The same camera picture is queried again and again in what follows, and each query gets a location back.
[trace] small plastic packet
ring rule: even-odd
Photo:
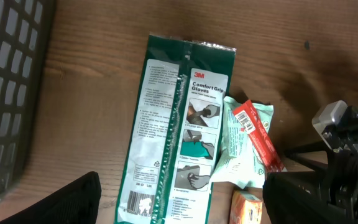
[[[232,182],[240,188],[262,188],[265,182],[265,168],[256,153],[244,127],[234,117],[233,110],[241,104],[226,96],[223,99],[222,155],[212,174],[212,182]],[[269,131],[273,117],[273,106],[253,103],[260,120]]]

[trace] wood grain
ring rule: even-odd
[[[270,137],[281,151],[318,139],[320,106],[358,107],[358,0],[61,0],[29,165],[0,220],[95,170],[98,223],[113,223],[149,32],[236,47],[230,93],[275,106]],[[210,223],[228,222],[232,191],[214,186]]]

